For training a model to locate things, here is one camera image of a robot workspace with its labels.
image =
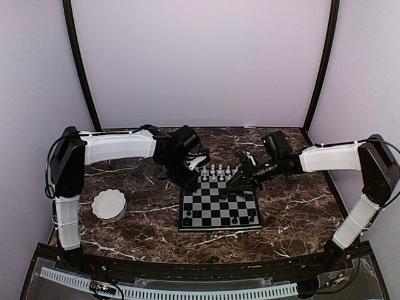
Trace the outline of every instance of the black square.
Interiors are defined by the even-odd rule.
[[[232,209],[229,211],[229,215],[231,217],[238,217],[239,216],[239,211],[237,209]]]
[[[237,208],[238,209],[245,209],[246,208],[246,202],[238,202],[237,203]]]
[[[183,210],[184,211],[192,211],[193,210],[193,204],[192,203],[184,203],[183,204]]]
[[[221,218],[221,225],[223,225],[223,226],[231,225],[231,218],[230,217],[222,217]]]
[[[191,219],[190,217],[185,217],[182,220],[182,226],[183,227],[192,227],[193,226],[193,219]]]
[[[244,198],[245,198],[246,201],[253,201],[254,200],[253,194],[246,194]]]
[[[202,203],[201,204],[202,211],[210,211],[211,210],[211,203]]]
[[[201,203],[201,196],[193,196],[193,203]]]
[[[229,202],[236,202],[236,195],[229,195],[229,196],[227,197],[227,200],[228,200]]]
[[[212,195],[210,196],[211,202],[212,203],[218,203],[219,202],[219,196],[218,195]]]
[[[219,203],[219,209],[229,209],[229,204],[228,202],[221,202]]]
[[[257,216],[257,211],[255,208],[249,208],[247,210],[247,213],[249,214],[249,216]]]
[[[201,225],[202,226],[211,226],[211,218],[206,217],[203,220],[201,220]]]
[[[201,211],[193,211],[194,218],[201,218]]]
[[[220,218],[221,212],[220,211],[211,211],[211,217],[212,218]]]
[[[240,222],[240,225],[250,224],[248,217],[239,217],[239,222]]]
[[[202,196],[210,196],[210,190],[209,189],[201,189],[201,195]]]

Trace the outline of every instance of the white square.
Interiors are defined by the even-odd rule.
[[[210,189],[210,195],[211,196],[218,196],[219,195],[218,189]]]
[[[246,202],[246,207],[247,208],[256,208],[256,203],[254,203],[254,201],[248,201],[248,202]]]
[[[211,219],[211,225],[212,226],[221,226],[221,219],[219,218],[212,218]]]
[[[201,203],[193,203],[193,210],[200,211],[201,210]]]
[[[201,217],[202,218],[211,218],[211,211],[202,211]]]
[[[227,209],[221,211],[221,218],[228,218],[229,216],[229,211]]]
[[[202,224],[201,224],[201,218],[200,218],[200,217],[194,217],[192,220],[193,220],[192,226],[198,227],[198,226],[201,226],[201,225],[202,225]]]
[[[211,203],[211,210],[218,211],[219,210],[219,203]]]
[[[193,203],[192,196],[183,196],[183,203]]]
[[[236,202],[228,202],[229,209],[238,209],[238,204]]]
[[[239,217],[247,217],[248,210],[247,209],[239,209]]]

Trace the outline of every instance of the white backdrop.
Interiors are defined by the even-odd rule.
[[[302,126],[329,0],[78,0],[103,128]]]

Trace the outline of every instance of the brown marble surface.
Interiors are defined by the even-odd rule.
[[[238,165],[234,154],[247,149],[260,161],[269,159],[261,137],[273,128],[198,128],[211,152],[211,163]],[[306,146],[298,129],[283,129],[294,150]],[[104,161],[86,168],[79,217],[84,251],[112,258],[157,263],[244,263],[312,254],[342,223],[343,217],[324,176],[317,172],[265,184],[258,191],[263,229],[255,231],[178,232],[179,188],[158,181],[151,159]],[[119,189],[127,211],[118,222],[106,223],[91,211],[101,191]]]

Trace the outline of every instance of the black frame pole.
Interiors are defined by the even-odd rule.
[[[83,66],[83,60],[81,52],[79,50],[78,36],[76,34],[73,7],[71,0],[62,0],[64,6],[65,21],[67,24],[69,42],[71,43],[72,55],[74,56],[75,66],[79,82],[81,83],[83,96],[85,98],[87,109],[89,110],[90,118],[92,119],[94,130],[103,131],[100,125],[99,116],[94,107],[92,94],[90,93],[88,79],[86,78],[85,69]]]
[[[306,120],[304,121],[304,124],[302,126],[306,133],[308,133],[308,131],[310,130],[311,123],[313,122],[313,118],[317,109],[319,97],[323,89],[325,75],[329,64],[329,58],[331,57],[336,23],[338,21],[339,3],[340,0],[332,0],[331,2],[331,11],[329,13],[329,21],[327,24],[324,51],[322,52],[321,63],[319,65],[317,80],[314,86],[314,91],[312,92],[311,102],[308,107]]]

